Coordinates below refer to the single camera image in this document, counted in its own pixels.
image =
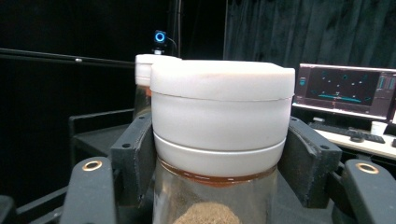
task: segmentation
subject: black curtain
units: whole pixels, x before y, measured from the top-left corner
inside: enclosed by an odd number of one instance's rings
[[[221,60],[226,1],[189,0],[182,3],[181,58]]]
[[[168,0],[6,0],[0,48],[133,62]],[[0,194],[21,206],[67,185],[70,116],[132,108],[134,69],[0,59]]]
[[[396,68],[395,0],[229,0],[226,60]]]

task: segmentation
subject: desk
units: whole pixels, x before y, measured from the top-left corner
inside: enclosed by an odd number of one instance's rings
[[[337,133],[327,133],[319,130],[315,130],[323,137],[327,138],[330,142],[336,144],[339,147],[347,147],[356,151],[365,152],[368,154],[385,157],[391,160],[396,160],[396,147],[392,147],[394,137],[382,136],[385,140],[385,144],[371,142],[365,140],[362,143],[356,143],[349,140],[349,136],[344,136]]]

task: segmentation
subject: white plastic cap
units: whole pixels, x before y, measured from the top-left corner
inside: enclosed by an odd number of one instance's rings
[[[193,99],[279,100],[294,94],[294,69],[254,62],[156,63],[150,88],[160,94]]]
[[[158,62],[181,61],[181,59],[157,54],[138,54],[134,58],[134,80],[136,85],[149,86],[151,66]]]
[[[212,151],[179,146],[154,133],[161,159],[178,169],[199,175],[238,177],[255,175],[275,166],[282,156],[286,138],[266,148],[247,151]]]

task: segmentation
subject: keyboard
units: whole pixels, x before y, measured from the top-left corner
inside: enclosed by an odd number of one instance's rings
[[[385,141],[381,136],[370,134],[370,133],[362,133],[359,131],[349,130],[349,129],[340,128],[340,127],[334,127],[331,125],[318,123],[318,122],[309,123],[309,127],[319,130],[319,131],[328,132],[328,133],[337,133],[337,134],[341,134],[341,135],[345,135],[345,136],[361,136],[362,138],[364,138],[364,140],[385,144]]]

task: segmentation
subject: computer monitor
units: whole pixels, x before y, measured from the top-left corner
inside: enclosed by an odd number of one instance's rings
[[[390,120],[396,69],[301,63],[293,106]]]

